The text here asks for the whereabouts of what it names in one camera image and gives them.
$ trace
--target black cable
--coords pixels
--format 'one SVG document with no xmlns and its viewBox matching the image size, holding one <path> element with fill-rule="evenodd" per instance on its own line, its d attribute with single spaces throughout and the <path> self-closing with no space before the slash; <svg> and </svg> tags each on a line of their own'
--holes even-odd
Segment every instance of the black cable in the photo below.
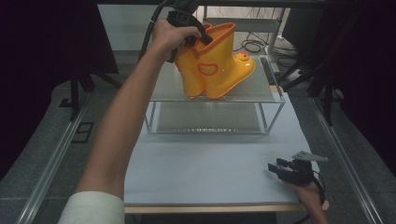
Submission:
<svg viewBox="0 0 396 224">
<path fill-rule="evenodd" d="M 271 19 L 274 17 L 275 9 L 276 9 L 276 7 L 274 7 L 274 10 L 273 10 L 273 14 L 272 14 L 272 16 L 271 16 Z"/>
<path fill-rule="evenodd" d="M 154 30 L 154 25 L 155 22 L 157 21 L 158 17 L 161 14 L 161 11 L 163 10 L 164 7 L 166 7 L 168 5 L 168 2 L 170 0 L 165 0 L 163 1 L 160 5 L 157 6 L 157 8 L 155 9 L 152 17 L 151 17 L 151 21 L 148 24 L 148 29 L 146 31 L 146 35 L 145 35 L 145 39 L 143 40 L 143 44 L 142 44 L 142 49 L 140 50 L 140 54 L 139 54 L 139 59 L 138 62 L 140 61 L 140 59 L 143 58 L 143 55 L 145 55 L 146 50 L 148 49 L 148 45 L 149 45 L 149 39 L 151 37 L 151 33 Z"/>
<path fill-rule="evenodd" d="M 256 19 L 259 18 L 260 9 L 262 9 L 262 8 L 259 7 L 259 10 L 257 11 L 257 14 L 256 14 Z"/>
<path fill-rule="evenodd" d="M 263 51 L 267 43 L 263 42 L 262 40 L 249 39 L 251 35 L 254 34 L 251 32 L 248 33 L 247 38 L 241 42 L 241 48 L 235 49 L 234 51 L 238 51 L 240 49 L 245 49 L 247 52 L 250 53 L 257 53 Z"/>
<path fill-rule="evenodd" d="M 319 189 L 319 195 L 320 195 L 320 202 L 321 205 L 324 204 L 325 201 L 325 195 L 324 195 L 324 189 L 323 187 L 320 185 L 319 181 L 313 176 L 312 181 L 314 181 L 315 185 L 317 185 L 318 189 Z"/>
<path fill-rule="evenodd" d="M 221 16 L 224 17 L 224 14 L 222 14 L 222 12 L 221 12 L 221 7 L 219 7 L 219 13 L 221 14 Z"/>
<path fill-rule="evenodd" d="M 253 10 L 253 8 L 254 8 L 254 7 L 252 7 L 252 8 L 250 9 L 250 11 L 247 13 L 247 15 L 246 15 L 246 17 L 245 17 L 245 18 L 247 18 L 247 17 L 248 17 L 248 14 L 250 14 L 250 15 L 251 15 L 251 11 Z"/>
<path fill-rule="evenodd" d="M 325 182 L 324 182 L 323 176 L 322 176 L 320 173 L 316 172 L 316 171 L 314 171 L 314 172 L 315 172 L 315 174 L 318 175 L 318 177 L 319 177 L 319 179 L 320 179 L 321 186 L 323 187 L 323 191 L 326 191 L 326 184 L 325 184 Z"/>
</svg>

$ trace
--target metal rod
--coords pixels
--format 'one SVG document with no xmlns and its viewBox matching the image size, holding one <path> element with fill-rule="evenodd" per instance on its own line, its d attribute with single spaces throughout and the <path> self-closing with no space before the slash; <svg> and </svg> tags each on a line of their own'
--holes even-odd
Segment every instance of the metal rod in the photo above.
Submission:
<svg viewBox="0 0 396 224">
<path fill-rule="evenodd" d="M 35 188 L 30 194 L 25 206 L 23 207 L 20 216 L 17 219 L 18 224 L 30 224 L 35 219 L 38 209 L 47 194 L 50 184 L 58 171 L 59 165 L 61 164 L 64 154 L 68 149 L 70 142 L 72 141 L 73 135 L 81 122 L 81 119 L 86 111 L 87 104 L 89 102 L 89 96 L 82 100 L 82 107 L 79 110 L 76 118 L 69 122 L 64 135 L 61 137 L 57 147 L 49 158 L 43 173 L 38 178 Z"/>
<path fill-rule="evenodd" d="M 361 183 L 361 179 L 359 178 L 357 172 L 355 171 L 355 168 L 353 167 L 352 163 L 349 160 L 348 155 L 346 154 L 346 151 L 344 150 L 340 140 L 338 139 L 337 133 L 335 132 L 333 127 L 328 125 L 325 118 L 323 118 L 321 114 L 322 109 L 320 106 L 320 102 L 318 102 L 318 100 L 315 100 L 312 97 L 310 97 L 310 101 L 316 110 L 316 114 L 318 116 L 320 124 L 323 127 L 323 130 L 331 140 L 332 148 L 334 149 L 335 155 L 340 161 L 341 167 L 344 170 L 346 178 L 348 179 L 350 186 L 355 192 L 358 201 L 361 203 L 361 208 L 363 212 L 366 214 L 368 221 L 372 224 L 383 223 L 380 215 L 377 212 L 373 200 L 371 199 L 366 188 Z"/>
<path fill-rule="evenodd" d="M 207 20 L 207 6 L 204 6 L 204 18 L 203 18 L 203 20 L 204 21 Z"/>
<path fill-rule="evenodd" d="M 260 112 L 262 113 L 262 124 L 264 125 L 264 130 L 268 133 L 267 120 L 265 119 L 264 109 L 262 108 L 262 103 L 259 103 Z"/>
<path fill-rule="evenodd" d="M 157 102 L 152 103 L 152 109 L 151 109 L 151 116 L 149 118 L 149 131 L 151 132 L 152 128 L 152 121 L 154 120 L 154 113 L 155 113 L 155 107 L 157 106 Z"/>
<path fill-rule="evenodd" d="M 274 31 L 271 33 L 271 37 L 268 43 L 268 49 L 267 49 L 267 53 L 270 54 L 272 56 L 273 51 L 274 51 L 274 44 L 277 38 L 277 33 L 279 33 L 279 29 L 280 29 L 280 25 L 282 24 L 282 20 L 283 20 L 283 15 L 285 14 L 285 8 L 282 7 L 282 9 L 280 10 L 279 15 L 276 18 L 276 23 L 275 23 L 275 27 L 274 27 Z"/>
<path fill-rule="evenodd" d="M 275 121 L 276 121 L 276 119 L 277 119 L 277 116 L 280 114 L 280 111 L 282 110 L 282 108 L 283 108 L 284 105 L 285 105 L 285 104 L 280 104 L 279 108 L 277 109 L 277 111 L 276 111 L 276 113 L 275 113 L 275 116 L 274 116 L 273 120 L 271 121 L 270 127 L 268 128 L 268 132 L 271 132 L 271 129 L 272 129 L 272 127 L 274 126 L 274 123 L 275 123 Z"/>
</svg>

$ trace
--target hand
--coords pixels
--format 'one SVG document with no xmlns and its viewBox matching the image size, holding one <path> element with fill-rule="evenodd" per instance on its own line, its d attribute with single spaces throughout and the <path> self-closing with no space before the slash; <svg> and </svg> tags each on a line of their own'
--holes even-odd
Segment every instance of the hand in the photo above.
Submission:
<svg viewBox="0 0 396 224">
<path fill-rule="evenodd" d="M 314 182 L 311 182 L 310 184 L 304 187 L 297 186 L 285 181 L 284 183 L 286 183 L 287 185 L 291 186 L 294 189 L 300 201 L 305 206 L 305 209 L 310 210 L 318 206 L 321 208 L 319 189 Z"/>
<path fill-rule="evenodd" d="M 182 47 L 184 38 L 193 35 L 195 37 L 201 37 L 201 33 L 198 28 L 189 27 L 174 27 L 169 24 L 166 20 L 157 20 L 155 23 L 154 31 L 152 34 L 153 40 L 151 47 L 155 46 L 159 50 L 163 51 L 165 59 L 170 57 L 172 49 Z"/>
</svg>

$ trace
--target white mat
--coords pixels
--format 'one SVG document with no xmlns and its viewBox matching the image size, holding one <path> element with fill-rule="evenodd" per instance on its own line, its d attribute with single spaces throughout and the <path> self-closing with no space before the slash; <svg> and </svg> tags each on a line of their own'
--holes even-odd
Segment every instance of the white mat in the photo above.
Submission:
<svg viewBox="0 0 396 224">
<path fill-rule="evenodd" d="M 294 192 L 267 170 L 276 158 L 310 152 L 285 93 L 270 135 L 147 134 L 135 146 L 125 180 L 126 204 L 295 203 Z"/>
</svg>

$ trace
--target yellow rain boot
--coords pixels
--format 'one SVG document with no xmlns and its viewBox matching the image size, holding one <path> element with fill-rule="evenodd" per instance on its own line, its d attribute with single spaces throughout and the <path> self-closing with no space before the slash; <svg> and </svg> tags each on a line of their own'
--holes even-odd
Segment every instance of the yellow rain boot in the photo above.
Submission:
<svg viewBox="0 0 396 224">
<path fill-rule="evenodd" d="M 203 26 L 208 29 L 212 25 L 206 23 Z M 201 95 L 205 91 L 205 81 L 197 69 L 198 58 L 194 55 L 192 48 L 186 47 L 178 52 L 175 58 L 175 64 L 183 80 L 184 94 L 189 97 Z"/>
<path fill-rule="evenodd" d="M 193 50 L 199 57 L 198 70 L 205 80 L 205 94 L 211 99 L 219 99 L 246 79 L 256 66 L 246 53 L 233 56 L 234 23 L 223 23 L 210 27 L 206 32 L 213 38 L 204 45 L 197 41 Z"/>
</svg>

